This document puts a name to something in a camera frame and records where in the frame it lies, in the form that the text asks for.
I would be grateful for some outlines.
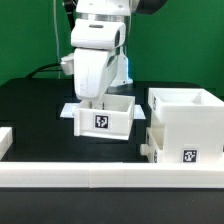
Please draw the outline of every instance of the open white box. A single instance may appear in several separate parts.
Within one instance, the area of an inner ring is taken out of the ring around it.
[[[224,102],[204,89],[149,89],[150,162],[214,163],[224,146]]]
[[[103,104],[103,110],[92,109],[86,100],[74,106],[74,135],[128,140],[135,98],[105,94]]]

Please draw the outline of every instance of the green backdrop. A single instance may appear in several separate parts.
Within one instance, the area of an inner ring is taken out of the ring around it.
[[[63,56],[72,48],[61,3]],[[53,0],[1,1],[0,17],[0,84],[56,62]],[[224,1],[169,0],[152,16],[133,14],[128,55],[134,80],[192,82],[223,97]]]

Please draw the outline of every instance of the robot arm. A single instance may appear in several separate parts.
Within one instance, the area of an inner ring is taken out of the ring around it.
[[[62,58],[61,63],[66,74],[74,74],[77,98],[99,101],[116,77],[124,76],[122,83],[128,82],[123,45],[129,17],[135,11],[152,14],[166,1],[78,1],[77,19],[71,34],[71,45],[76,49],[74,55]]]

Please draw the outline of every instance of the white box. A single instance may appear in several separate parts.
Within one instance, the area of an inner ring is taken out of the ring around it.
[[[224,102],[204,89],[149,89],[142,154],[158,163],[214,163],[224,146]]]
[[[128,140],[134,119],[135,98],[103,96],[104,109],[92,109],[91,101],[74,106],[74,135]]]

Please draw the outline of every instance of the white platform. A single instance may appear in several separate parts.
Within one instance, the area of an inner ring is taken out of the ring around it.
[[[0,187],[224,188],[224,163],[0,163]]]

